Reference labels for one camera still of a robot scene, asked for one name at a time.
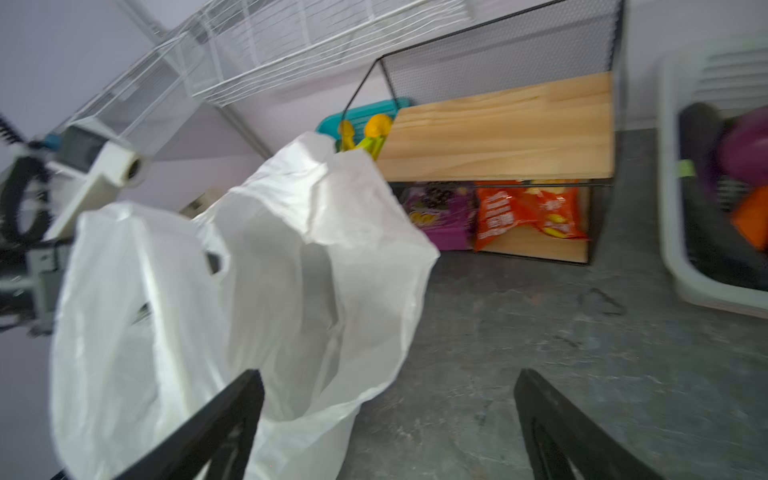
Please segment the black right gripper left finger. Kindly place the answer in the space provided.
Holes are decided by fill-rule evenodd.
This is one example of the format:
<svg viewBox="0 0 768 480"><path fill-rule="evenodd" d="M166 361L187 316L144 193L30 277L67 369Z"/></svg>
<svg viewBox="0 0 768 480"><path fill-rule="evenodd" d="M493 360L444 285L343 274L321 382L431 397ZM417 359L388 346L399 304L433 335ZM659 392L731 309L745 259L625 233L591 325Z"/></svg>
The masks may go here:
<svg viewBox="0 0 768 480"><path fill-rule="evenodd" d="M51 430L67 479L242 479L264 401L254 369L190 410L163 401L150 370L55 381Z"/></svg>

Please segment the black mesh wooden shelf rack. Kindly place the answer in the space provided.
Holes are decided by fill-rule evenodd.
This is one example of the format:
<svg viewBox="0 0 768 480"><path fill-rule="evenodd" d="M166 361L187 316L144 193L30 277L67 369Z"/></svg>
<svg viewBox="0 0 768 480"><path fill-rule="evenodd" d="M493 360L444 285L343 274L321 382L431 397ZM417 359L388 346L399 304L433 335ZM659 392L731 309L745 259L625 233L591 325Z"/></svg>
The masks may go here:
<svg viewBox="0 0 768 480"><path fill-rule="evenodd" d="M526 226L489 246L569 264L592 260L616 173L622 1L549 1L379 56L399 108L378 160L390 187L565 187L586 238Z"/></svg>

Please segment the yellow banana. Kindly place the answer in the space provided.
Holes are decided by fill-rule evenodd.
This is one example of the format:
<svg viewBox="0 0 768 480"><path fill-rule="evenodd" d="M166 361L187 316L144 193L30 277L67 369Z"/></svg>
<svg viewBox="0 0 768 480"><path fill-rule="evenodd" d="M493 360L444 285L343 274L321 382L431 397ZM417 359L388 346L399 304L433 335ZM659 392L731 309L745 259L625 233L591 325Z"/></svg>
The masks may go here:
<svg viewBox="0 0 768 480"><path fill-rule="evenodd" d="M365 137L354 149L367 152L374 161L377 161L386 139L386 136Z"/></svg>

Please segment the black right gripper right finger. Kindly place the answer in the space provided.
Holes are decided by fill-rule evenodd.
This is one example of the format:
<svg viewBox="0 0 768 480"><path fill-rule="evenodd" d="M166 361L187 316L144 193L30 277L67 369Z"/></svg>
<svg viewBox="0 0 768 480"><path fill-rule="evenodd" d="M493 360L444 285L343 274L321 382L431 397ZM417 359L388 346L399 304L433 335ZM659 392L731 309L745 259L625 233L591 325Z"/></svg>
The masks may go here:
<svg viewBox="0 0 768 480"><path fill-rule="evenodd" d="M525 368L514 399L536 479L660 479L537 371Z"/></svg>

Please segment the white plastic vegetable basket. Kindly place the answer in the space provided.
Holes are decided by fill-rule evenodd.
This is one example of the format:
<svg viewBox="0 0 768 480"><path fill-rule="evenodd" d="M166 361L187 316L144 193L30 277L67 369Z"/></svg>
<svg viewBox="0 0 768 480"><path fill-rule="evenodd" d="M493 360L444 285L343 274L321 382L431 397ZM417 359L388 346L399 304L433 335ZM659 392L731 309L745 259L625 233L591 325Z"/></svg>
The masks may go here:
<svg viewBox="0 0 768 480"><path fill-rule="evenodd" d="M765 291L715 281L689 260L678 167L678 113L697 101L709 103L727 116L765 105L767 35L707 40L665 55L657 101L659 240L672 285L688 303L765 319Z"/></svg>

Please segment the white mesh wall box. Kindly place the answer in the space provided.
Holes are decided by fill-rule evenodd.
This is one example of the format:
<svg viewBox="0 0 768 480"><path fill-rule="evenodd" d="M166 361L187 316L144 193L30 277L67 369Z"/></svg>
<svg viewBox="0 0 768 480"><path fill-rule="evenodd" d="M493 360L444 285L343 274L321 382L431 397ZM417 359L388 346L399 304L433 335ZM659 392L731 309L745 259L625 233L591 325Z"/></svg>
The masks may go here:
<svg viewBox="0 0 768 480"><path fill-rule="evenodd" d="M64 125L154 157L200 108L194 82L205 78L210 67L199 42L184 34L147 53Z"/></svg>

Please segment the teal plastic fruit basket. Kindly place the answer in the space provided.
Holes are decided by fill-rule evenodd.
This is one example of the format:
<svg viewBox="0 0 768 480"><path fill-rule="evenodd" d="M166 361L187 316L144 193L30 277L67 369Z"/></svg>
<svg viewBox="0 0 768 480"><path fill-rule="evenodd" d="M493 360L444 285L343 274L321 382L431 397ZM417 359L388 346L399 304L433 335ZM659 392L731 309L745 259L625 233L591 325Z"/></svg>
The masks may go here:
<svg viewBox="0 0 768 480"><path fill-rule="evenodd" d="M365 126L375 115L385 114L392 120L397 116L400 109L408 108L413 104L412 100L406 97L397 97L392 100L382 100L360 107L350 108L346 113L336 113L323 119L316 128L317 133L325 134L336 141L341 140L339 125L343 120L351 123L355 130L354 141L359 143L365 137Z"/></svg>

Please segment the red chips bag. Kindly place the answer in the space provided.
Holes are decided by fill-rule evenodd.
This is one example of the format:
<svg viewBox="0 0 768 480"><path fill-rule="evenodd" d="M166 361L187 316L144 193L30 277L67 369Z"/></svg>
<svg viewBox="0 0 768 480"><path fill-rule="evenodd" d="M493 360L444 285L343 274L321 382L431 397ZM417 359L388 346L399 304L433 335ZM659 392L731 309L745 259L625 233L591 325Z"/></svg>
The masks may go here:
<svg viewBox="0 0 768 480"><path fill-rule="evenodd" d="M522 226L531 226L556 239L587 239L587 234L581 228L578 188L518 185L519 182L513 181L503 187L483 184L475 189L475 251L482 250L510 230Z"/></svg>

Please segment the purple snack bag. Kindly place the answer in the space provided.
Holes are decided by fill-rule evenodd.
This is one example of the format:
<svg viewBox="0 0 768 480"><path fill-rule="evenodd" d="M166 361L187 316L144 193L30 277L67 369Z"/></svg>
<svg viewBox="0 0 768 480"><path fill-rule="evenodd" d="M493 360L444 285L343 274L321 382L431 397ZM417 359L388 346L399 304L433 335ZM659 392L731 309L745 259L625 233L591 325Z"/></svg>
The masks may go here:
<svg viewBox="0 0 768 480"><path fill-rule="evenodd" d="M473 249L476 223L474 187L469 183L416 183L400 196L411 223L440 251Z"/></svg>

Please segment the orange carrot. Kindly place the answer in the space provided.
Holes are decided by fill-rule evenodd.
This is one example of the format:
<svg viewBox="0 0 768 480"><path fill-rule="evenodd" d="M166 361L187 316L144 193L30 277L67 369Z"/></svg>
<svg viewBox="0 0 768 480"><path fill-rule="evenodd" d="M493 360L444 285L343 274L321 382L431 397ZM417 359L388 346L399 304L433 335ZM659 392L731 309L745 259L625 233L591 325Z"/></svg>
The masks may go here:
<svg viewBox="0 0 768 480"><path fill-rule="evenodd" d="M757 251L767 250L767 187L755 188L731 214L731 224Z"/></svg>

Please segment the purple onion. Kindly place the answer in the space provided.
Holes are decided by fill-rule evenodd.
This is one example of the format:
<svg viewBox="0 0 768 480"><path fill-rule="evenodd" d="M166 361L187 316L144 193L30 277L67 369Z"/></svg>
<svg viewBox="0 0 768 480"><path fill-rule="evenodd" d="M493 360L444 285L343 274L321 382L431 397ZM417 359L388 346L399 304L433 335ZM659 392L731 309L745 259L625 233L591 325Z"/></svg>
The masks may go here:
<svg viewBox="0 0 768 480"><path fill-rule="evenodd" d="M755 187L767 185L767 107L732 122L718 145L720 168L731 178Z"/></svg>

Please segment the white plastic grocery bag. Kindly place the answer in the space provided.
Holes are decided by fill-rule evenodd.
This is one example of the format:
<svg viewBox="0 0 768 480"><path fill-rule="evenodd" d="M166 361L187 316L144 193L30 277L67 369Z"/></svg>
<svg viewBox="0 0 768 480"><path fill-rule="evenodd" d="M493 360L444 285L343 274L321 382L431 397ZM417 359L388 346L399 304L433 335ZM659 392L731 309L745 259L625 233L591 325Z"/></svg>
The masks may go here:
<svg viewBox="0 0 768 480"><path fill-rule="evenodd" d="M360 407L408 355L438 256L370 156L314 132L194 219L84 213L51 350L65 470L115 477L255 369L247 477L336 478Z"/></svg>

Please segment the orange fruit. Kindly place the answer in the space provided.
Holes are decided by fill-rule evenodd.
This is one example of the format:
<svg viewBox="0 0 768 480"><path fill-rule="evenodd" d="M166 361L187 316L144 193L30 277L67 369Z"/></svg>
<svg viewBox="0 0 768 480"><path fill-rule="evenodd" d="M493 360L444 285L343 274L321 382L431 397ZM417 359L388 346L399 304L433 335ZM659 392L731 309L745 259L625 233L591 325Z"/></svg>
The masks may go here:
<svg viewBox="0 0 768 480"><path fill-rule="evenodd" d="M386 138L390 134L392 125L393 119L389 115L376 114L366 123L364 135L371 139Z"/></svg>

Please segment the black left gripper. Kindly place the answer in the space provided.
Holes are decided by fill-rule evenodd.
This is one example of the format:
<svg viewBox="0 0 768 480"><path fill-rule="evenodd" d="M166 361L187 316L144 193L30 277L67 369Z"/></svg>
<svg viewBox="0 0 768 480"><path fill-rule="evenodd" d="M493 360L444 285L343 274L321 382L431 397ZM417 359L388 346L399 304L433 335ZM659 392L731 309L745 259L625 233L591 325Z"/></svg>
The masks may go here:
<svg viewBox="0 0 768 480"><path fill-rule="evenodd" d="M25 327L30 336L49 336L54 329L58 296L73 240L27 246L1 246L1 331Z"/></svg>

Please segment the dark eggplant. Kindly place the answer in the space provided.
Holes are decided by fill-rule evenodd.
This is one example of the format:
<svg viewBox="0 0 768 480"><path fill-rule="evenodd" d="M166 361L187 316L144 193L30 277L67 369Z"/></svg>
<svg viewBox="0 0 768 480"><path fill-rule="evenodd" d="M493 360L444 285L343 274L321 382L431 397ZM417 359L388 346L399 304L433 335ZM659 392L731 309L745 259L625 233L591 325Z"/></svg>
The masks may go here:
<svg viewBox="0 0 768 480"><path fill-rule="evenodd" d="M725 120L707 103L690 104L678 115L677 167L687 255L712 280L765 291L767 255L737 231L718 200L715 152L725 132Z"/></svg>

